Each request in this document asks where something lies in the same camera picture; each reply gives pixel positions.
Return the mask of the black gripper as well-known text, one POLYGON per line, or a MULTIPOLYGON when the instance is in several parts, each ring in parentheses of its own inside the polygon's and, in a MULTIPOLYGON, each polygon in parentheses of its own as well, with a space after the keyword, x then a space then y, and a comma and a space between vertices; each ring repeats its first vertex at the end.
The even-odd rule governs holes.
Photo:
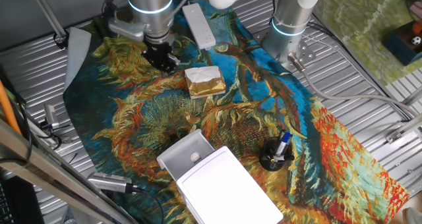
POLYGON ((180 60, 170 54, 172 52, 171 46, 165 43, 153 44, 145 41, 146 49, 142 56, 156 69, 159 69, 162 74, 168 74, 172 69, 180 65, 180 60))

